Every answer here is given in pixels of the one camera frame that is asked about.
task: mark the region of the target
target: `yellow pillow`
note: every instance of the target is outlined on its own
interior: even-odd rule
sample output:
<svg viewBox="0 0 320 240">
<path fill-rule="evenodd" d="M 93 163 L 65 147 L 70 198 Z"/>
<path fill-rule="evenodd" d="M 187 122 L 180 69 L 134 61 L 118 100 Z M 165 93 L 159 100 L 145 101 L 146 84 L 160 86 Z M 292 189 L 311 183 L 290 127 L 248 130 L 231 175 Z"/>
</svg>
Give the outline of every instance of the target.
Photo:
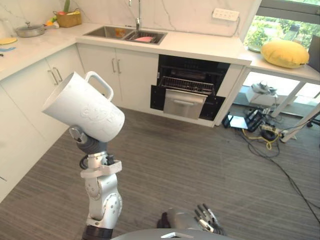
<svg viewBox="0 0 320 240">
<path fill-rule="evenodd" d="M 307 50 L 294 41 L 270 41 L 261 47 L 260 52 L 269 63 L 285 68 L 298 68 L 309 61 Z"/>
</svg>

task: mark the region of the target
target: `drawer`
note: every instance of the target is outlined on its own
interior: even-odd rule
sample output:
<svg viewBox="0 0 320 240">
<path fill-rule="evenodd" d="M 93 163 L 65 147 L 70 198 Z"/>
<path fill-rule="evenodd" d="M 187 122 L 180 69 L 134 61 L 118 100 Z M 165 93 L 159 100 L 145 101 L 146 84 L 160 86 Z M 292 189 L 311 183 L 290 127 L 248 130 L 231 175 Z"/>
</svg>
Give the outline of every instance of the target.
<svg viewBox="0 0 320 240">
<path fill-rule="evenodd" d="M 204 94 L 166 89 L 163 112 L 198 119 L 206 99 Z"/>
</svg>

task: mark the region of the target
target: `wall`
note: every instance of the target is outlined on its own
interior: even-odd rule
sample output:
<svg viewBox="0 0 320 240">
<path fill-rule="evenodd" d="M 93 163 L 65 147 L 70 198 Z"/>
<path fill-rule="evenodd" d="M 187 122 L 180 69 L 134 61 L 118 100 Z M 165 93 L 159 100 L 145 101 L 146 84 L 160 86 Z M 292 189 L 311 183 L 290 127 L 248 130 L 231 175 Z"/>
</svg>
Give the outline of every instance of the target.
<svg viewBox="0 0 320 240">
<path fill-rule="evenodd" d="M 54 10 L 62 10 L 65 0 L 1 0 L 0 18 L 13 27 L 26 20 L 43 24 Z M 138 0 L 71 0 L 70 9 L 80 8 L 86 23 L 135 26 Z M 244 37 L 261 0 L 141 0 L 143 28 L 172 30 L 211 35 Z M 213 19 L 215 8 L 240 12 L 239 22 Z"/>
<path fill-rule="evenodd" d="M 62 8 L 59 0 L 0 0 L 0 19 L 8 19 L 14 28 L 44 24 Z"/>
<path fill-rule="evenodd" d="M 83 21 L 111 25 L 135 26 L 138 0 L 72 0 L 71 8 L 80 8 Z M 142 27 L 160 30 L 236 35 L 247 32 L 261 0 L 141 0 Z M 213 19 L 215 8 L 240 12 L 240 21 Z"/>
</svg>

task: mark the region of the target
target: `yellow plate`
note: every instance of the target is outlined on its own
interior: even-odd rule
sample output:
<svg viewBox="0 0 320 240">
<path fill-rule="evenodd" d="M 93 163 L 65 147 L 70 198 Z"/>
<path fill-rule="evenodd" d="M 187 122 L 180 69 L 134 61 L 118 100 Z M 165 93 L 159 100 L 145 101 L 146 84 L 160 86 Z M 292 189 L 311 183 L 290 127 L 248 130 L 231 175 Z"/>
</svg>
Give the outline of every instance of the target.
<svg viewBox="0 0 320 240">
<path fill-rule="evenodd" d="M 12 44 L 17 41 L 16 37 L 6 37 L 0 39 L 0 45 Z"/>
</svg>

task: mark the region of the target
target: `white cabinet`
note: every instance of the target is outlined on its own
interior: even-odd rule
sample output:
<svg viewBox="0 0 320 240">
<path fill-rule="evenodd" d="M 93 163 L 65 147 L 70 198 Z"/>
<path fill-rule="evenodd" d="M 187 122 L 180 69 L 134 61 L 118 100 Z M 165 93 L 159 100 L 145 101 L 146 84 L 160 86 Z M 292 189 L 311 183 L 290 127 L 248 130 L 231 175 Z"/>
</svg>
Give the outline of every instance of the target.
<svg viewBox="0 0 320 240">
<path fill-rule="evenodd" d="M 112 47 L 78 43 L 77 48 L 86 72 L 95 71 L 109 84 L 114 92 L 113 104 L 120 106 L 122 95 L 118 78 L 118 62 L 116 51 Z M 107 95 L 106 89 L 94 78 L 89 83 L 100 93 Z"/>
<path fill-rule="evenodd" d="M 97 72 L 112 88 L 112 102 L 132 110 L 150 109 L 151 85 L 157 83 L 158 54 L 77 44 L 84 70 Z M 90 82 L 101 93 L 103 87 Z"/>
<path fill-rule="evenodd" d="M 80 76 L 84 77 L 85 72 L 76 45 L 69 46 L 48 56 L 46 61 L 58 82 L 64 80 L 73 72 L 77 72 Z"/>
<path fill-rule="evenodd" d="M 0 86 L 0 202 L 46 152 L 44 138 Z"/>
<path fill-rule="evenodd" d="M 151 85 L 157 84 L 159 55 L 148 52 L 115 50 L 120 72 L 122 106 L 148 112 Z"/>
<path fill-rule="evenodd" d="M 73 71 L 84 75 L 76 53 L 75 46 L 65 48 L 0 81 L 0 85 L 43 136 L 49 147 L 68 126 L 42 113 L 42 107 L 56 85 L 62 81 L 59 74 L 62 79 Z"/>
<path fill-rule="evenodd" d="M 75 45 L 0 81 L 0 202 L 68 128 L 42 107 L 74 71 L 84 75 Z"/>
</svg>

